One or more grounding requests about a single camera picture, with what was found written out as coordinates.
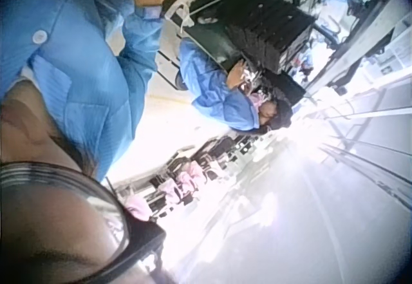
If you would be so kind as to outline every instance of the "white surface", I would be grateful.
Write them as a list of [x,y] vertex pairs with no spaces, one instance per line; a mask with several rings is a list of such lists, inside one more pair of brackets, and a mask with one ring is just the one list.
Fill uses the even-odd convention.
[[[160,49],[177,61],[179,39],[174,26],[165,22]],[[120,32],[109,41],[115,54],[124,45]],[[159,71],[174,81],[176,68],[158,55]],[[145,109],[137,127],[135,141],[109,170],[112,182],[145,175],[162,166],[180,148],[195,145],[198,149],[208,139],[222,135],[228,127],[200,115],[191,106],[193,98],[189,92],[176,91],[155,73],[149,83]]]

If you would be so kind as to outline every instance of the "blue shirt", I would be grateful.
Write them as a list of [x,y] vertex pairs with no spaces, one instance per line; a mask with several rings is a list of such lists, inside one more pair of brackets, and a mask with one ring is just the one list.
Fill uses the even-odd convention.
[[[103,179],[135,137],[156,71],[160,12],[133,0],[0,0],[0,12],[0,100],[31,67],[58,128],[94,157]],[[126,46],[115,57],[105,35],[120,14]]]
[[201,114],[242,131],[259,128],[252,101],[237,88],[230,90],[227,74],[188,38],[180,44],[180,73]]

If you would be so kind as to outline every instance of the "eyeglasses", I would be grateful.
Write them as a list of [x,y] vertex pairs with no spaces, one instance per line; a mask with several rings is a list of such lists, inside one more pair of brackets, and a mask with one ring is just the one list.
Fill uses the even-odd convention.
[[[43,247],[59,253],[67,248],[70,256],[99,260],[82,274],[61,277],[65,283],[109,283],[148,254],[158,254],[165,240],[166,233],[157,224],[133,217],[103,185],[78,171],[33,162],[1,164],[0,185],[2,256],[15,256],[13,248],[18,245],[14,238],[17,235],[22,238],[20,244],[24,243],[24,238],[32,237],[26,233],[28,229],[47,234],[39,237],[40,245],[32,243],[42,248],[42,253]],[[3,260],[9,263],[7,256]]]

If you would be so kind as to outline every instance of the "glasses lens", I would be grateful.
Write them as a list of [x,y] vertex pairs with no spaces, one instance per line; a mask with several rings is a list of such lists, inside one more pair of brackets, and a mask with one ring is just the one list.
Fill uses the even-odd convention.
[[1,274],[24,283],[89,276],[120,255],[123,211],[82,174],[42,164],[1,167]]

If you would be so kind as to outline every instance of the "shirt sleeve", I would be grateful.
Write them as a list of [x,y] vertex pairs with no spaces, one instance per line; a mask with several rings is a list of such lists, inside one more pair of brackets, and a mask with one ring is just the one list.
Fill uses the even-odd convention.
[[135,12],[125,18],[124,49],[117,57],[129,87],[132,127],[135,129],[141,116],[147,83],[157,70],[155,57],[159,51],[163,19],[161,7],[135,7]]

